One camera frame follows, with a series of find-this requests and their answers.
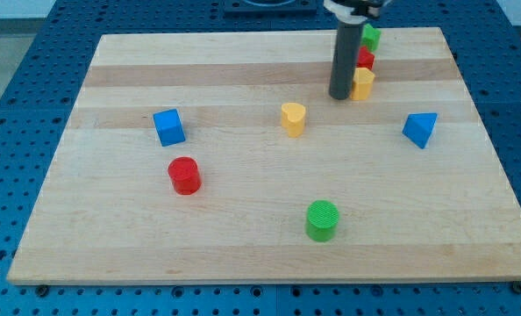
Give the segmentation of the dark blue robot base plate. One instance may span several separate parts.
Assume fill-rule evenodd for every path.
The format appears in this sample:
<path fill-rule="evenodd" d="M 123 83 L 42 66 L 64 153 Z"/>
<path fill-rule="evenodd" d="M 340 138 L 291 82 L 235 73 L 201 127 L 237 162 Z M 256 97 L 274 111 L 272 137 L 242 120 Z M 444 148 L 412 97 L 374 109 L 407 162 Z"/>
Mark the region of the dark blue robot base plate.
<path fill-rule="evenodd" d="M 242 15 L 277 15 L 288 13 L 315 14 L 317 0 L 224 0 L 223 12 L 227 17 Z"/>

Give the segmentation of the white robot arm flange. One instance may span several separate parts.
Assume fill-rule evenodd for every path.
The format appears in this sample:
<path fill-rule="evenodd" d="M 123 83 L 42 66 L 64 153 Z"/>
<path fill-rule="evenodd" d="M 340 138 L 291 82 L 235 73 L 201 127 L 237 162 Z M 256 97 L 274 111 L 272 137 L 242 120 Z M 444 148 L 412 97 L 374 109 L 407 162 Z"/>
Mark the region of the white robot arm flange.
<path fill-rule="evenodd" d="M 360 25 L 378 19 L 392 0 L 324 0 L 323 6 L 342 23 Z"/>

